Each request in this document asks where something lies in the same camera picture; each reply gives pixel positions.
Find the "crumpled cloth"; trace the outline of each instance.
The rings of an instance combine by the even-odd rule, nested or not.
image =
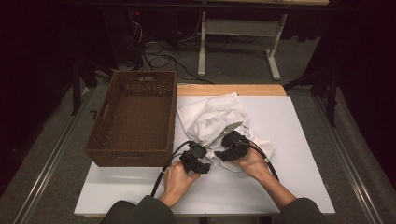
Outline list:
[[[206,157],[213,165],[221,164],[233,172],[241,169],[229,161],[222,161],[215,155],[215,151],[223,151],[219,134],[227,125],[242,121],[242,125],[235,129],[247,139],[254,142],[269,159],[275,151],[271,140],[261,140],[248,128],[250,117],[241,106],[236,92],[231,94],[208,97],[199,102],[183,105],[177,109],[178,117],[184,132],[191,141],[203,145],[210,144]]]

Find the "black sleeve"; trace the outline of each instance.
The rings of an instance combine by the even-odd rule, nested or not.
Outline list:
[[[115,203],[101,224],[174,224],[175,215],[161,201],[146,196],[138,205],[119,201]]]
[[[330,223],[310,199],[299,198],[288,204],[276,217],[276,224],[326,224]]]

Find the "wrist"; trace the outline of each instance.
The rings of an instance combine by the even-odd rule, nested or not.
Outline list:
[[[270,173],[267,167],[263,167],[262,169],[258,169],[257,172],[255,172],[253,178],[255,178],[263,185],[271,180],[273,178],[273,175]]]
[[[180,199],[180,197],[177,197],[176,194],[171,193],[171,192],[164,192],[158,198],[158,200],[160,200],[162,203],[164,203],[169,208],[173,207],[178,202],[179,199]]]

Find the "wicker basket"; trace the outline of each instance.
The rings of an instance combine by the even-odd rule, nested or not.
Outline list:
[[[175,72],[115,72],[85,152],[98,166],[164,166],[176,106]]]

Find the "white tabletop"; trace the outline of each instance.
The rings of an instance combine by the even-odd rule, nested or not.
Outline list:
[[[203,98],[178,96],[177,106]],[[239,99],[251,118],[248,127],[261,139],[272,140],[276,146],[271,162],[280,182],[296,197],[312,199],[322,213],[334,213],[291,99],[285,96],[239,96]],[[177,117],[174,147],[187,140]],[[160,167],[104,168],[93,162],[75,214],[103,216],[119,200],[139,203],[145,195],[150,195],[160,170]],[[156,196],[162,192],[163,183]],[[254,179],[221,166],[212,166],[207,175],[201,175],[172,210],[177,216],[200,217],[279,212]]]

